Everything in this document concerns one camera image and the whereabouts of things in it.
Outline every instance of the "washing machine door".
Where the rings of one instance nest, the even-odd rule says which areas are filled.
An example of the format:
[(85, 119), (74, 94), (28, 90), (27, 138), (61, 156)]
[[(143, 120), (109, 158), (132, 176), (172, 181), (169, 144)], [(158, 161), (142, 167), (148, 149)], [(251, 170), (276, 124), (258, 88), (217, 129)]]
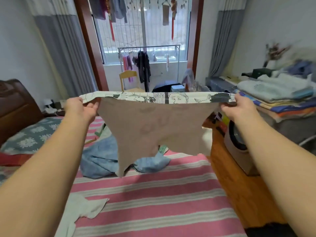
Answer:
[(236, 148), (239, 150), (247, 150), (247, 146), (233, 121), (229, 121), (228, 132), (229, 137)]

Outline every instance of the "chair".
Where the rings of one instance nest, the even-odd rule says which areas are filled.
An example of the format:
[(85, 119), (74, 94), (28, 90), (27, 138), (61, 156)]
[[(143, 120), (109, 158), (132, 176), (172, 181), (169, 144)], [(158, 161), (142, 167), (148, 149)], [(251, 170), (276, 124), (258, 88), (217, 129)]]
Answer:
[[(124, 90), (123, 79), (130, 78), (130, 77), (136, 77), (138, 88)], [(145, 92), (143, 89), (140, 88), (140, 81), (139, 81), (139, 78), (137, 77), (136, 71), (131, 71), (131, 70), (124, 71), (119, 75), (119, 78), (121, 80), (121, 88), (123, 92)]]

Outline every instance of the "white wall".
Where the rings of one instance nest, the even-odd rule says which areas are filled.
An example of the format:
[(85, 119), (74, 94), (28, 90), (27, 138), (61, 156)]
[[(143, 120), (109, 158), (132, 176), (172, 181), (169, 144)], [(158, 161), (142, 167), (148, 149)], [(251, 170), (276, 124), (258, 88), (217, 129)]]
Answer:
[(205, 84), (209, 74), (220, 0), (204, 0), (195, 79)]
[[(179, 64), (179, 83), (181, 83), (183, 79), (184, 72), (186, 71), (187, 62), (180, 62)], [(137, 71), (138, 68), (133, 64), (133, 70)], [(110, 91), (122, 91), (121, 82), (119, 79), (119, 74), (121, 71), (120, 65), (104, 65), (104, 71), (106, 76), (106, 81), (109, 86)], [(178, 73), (178, 63), (172, 62), (169, 63), (169, 71), (166, 69), (166, 63), (150, 63), (150, 83), (149, 83), (149, 91), (156, 86), (156, 84), (161, 83), (165, 80), (174, 80), (177, 81), (177, 73)], [(125, 81), (125, 89), (134, 88), (134, 85), (130, 85), (128, 81)]]
[(18, 79), (40, 108), (60, 94), (25, 0), (1, 0), (0, 80)]
[(263, 66), (272, 41), (316, 47), (316, 0), (248, 0), (236, 43), (232, 74)]

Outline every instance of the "window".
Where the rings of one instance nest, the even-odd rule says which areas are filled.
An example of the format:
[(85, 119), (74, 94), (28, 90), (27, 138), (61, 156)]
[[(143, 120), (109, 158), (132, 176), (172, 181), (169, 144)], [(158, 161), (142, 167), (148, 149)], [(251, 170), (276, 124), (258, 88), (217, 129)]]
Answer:
[[(189, 33), (190, 0), (177, 0), (177, 15), (174, 20), (174, 38), (172, 32), (172, 11), (169, 10), (169, 25), (162, 25), (162, 2), (164, 0), (125, 0), (127, 6), (127, 23), (116, 19), (112, 23), (114, 39), (112, 40), (108, 16), (107, 20), (95, 19), (96, 31), (100, 43), (102, 58), (106, 64), (118, 64), (118, 47), (161, 46), (180, 44), (180, 61), (187, 60)], [(170, 61), (178, 60), (178, 51), (174, 47), (157, 47), (147, 49), (151, 61), (155, 54), (157, 61), (165, 62), (169, 54)]]

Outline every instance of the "brown leather headboard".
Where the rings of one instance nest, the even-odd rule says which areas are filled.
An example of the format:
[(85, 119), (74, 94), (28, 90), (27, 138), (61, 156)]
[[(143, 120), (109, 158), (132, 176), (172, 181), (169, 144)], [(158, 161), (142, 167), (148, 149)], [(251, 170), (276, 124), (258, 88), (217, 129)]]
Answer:
[(33, 97), (17, 79), (0, 80), (0, 146), (20, 130), (43, 119)]

